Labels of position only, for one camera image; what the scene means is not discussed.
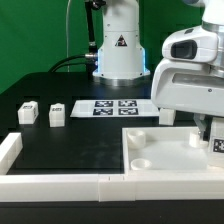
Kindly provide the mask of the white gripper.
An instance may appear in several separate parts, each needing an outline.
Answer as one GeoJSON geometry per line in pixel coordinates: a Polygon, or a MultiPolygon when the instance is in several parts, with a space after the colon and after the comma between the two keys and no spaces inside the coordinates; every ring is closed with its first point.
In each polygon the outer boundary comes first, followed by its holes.
{"type": "Polygon", "coordinates": [[[163,59],[154,73],[151,99],[158,108],[195,113],[203,140],[205,115],[224,117],[224,78],[211,75],[208,64],[163,59]]]}

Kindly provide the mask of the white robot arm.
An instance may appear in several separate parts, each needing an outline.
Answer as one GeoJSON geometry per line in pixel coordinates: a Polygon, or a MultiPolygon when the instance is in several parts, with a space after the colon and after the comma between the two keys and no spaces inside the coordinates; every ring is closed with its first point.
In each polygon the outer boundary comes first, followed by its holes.
{"type": "Polygon", "coordinates": [[[85,0],[103,10],[103,44],[93,53],[93,79],[109,85],[131,85],[151,76],[151,100],[166,124],[175,111],[194,114],[203,133],[205,115],[224,117],[224,0],[182,0],[202,7],[202,24],[171,34],[155,72],[145,67],[139,40],[138,0],[85,0]]]}

